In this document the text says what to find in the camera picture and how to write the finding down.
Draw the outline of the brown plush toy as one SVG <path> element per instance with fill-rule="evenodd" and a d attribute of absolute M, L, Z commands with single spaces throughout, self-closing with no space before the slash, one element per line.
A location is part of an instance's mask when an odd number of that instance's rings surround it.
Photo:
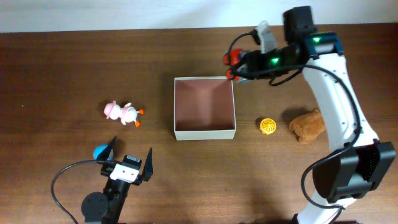
<path fill-rule="evenodd" d="M 325 132 L 326 125 L 321 112 L 313 110 L 293 119 L 289 124 L 289 129 L 297 135 L 299 143 L 307 144 Z"/>

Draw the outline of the grey orange toy car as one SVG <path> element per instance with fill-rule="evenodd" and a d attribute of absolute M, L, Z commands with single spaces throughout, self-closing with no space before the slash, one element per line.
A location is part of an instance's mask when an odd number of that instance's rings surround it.
<path fill-rule="evenodd" d="M 225 65 L 236 65 L 237 63 L 239 63 L 244 56 L 248 53 L 248 50 L 243 50 L 243 49 L 233 49 L 230 51 L 230 54 L 225 54 L 223 57 L 223 63 Z M 235 76 L 235 78 L 233 79 L 233 76 L 231 74 L 231 70 L 228 69 L 226 72 L 226 77 L 229 80 L 233 80 L 236 84 L 245 84 L 250 82 L 250 80 L 243 78 L 243 77 L 239 77 L 239 76 Z"/>

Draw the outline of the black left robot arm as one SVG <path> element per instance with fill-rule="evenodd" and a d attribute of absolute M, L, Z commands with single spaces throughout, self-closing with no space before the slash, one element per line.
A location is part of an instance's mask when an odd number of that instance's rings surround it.
<path fill-rule="evenodd" d="M 81 204 L 85 223 L 117 223 L 131 185 L 140 185 L 152 177 L 152 149 L 149 150 L 144 168 L 142 160 L 125 155 L 122 161 L 113 159 L 113 147 L 117 137 L 109 144 L 98 146 L 93 153 L 97 162 L 103 162 L 100 174 L 108 180 L 102 192 L 87 195 Z"/>

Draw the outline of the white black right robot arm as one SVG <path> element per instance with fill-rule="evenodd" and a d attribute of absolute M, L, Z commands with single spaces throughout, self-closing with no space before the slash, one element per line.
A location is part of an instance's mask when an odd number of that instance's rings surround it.
<path fill-rule="evenodd" d="M 342 44 L 334 32 L 319 32 L 310 6 L 283 14 L 287 45 L 275 46 L 267 22 L 250 32 L 258 50 L 229 49 L 224 63 L 231 80 L 268 79 L 276 86 L 302 74 L 325 122 L 330 153 L 305 169 L 315 192 L 293 223 L 333 223 L 348 205 L 379 187 L 395 159 L 367 122 L 351 86 Z"/>

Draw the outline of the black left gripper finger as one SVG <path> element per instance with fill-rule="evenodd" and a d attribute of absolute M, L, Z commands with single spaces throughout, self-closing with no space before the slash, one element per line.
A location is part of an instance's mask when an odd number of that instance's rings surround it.
<path fill-rule="evenodd" d="M 116 136 L 108 144 L 102 144 L 96 147 L 96 160 L 111 161 L 114 158 L 113 147 L 116 142 Z"/>
<path fill-rule="evenodd" d="M 153 148 L 150 148 L 141 175 L 142 180 L 145 182 L 148 182 L 154 173 L 153 162 L 152 162 L 152 151 Z"/>

